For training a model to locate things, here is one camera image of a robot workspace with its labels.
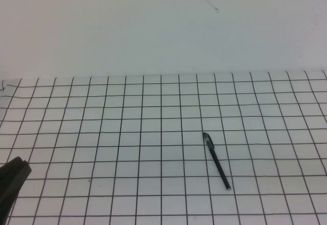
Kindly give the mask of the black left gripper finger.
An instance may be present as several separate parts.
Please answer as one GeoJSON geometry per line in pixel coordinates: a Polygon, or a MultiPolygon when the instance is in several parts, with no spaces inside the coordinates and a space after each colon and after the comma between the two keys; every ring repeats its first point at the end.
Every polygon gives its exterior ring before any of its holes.
{"type": "Polygon", "coordinates": [[[1,167],[1,224],[6,224],[12,205],[31,171],[25,160],[11,160],[1,167]]]}
{"type": "Polygon", "coordinates": [[[1,210],[5,210],[17,197],[22,167],[21,157],[16,157],[1,167],[1,210]]]}

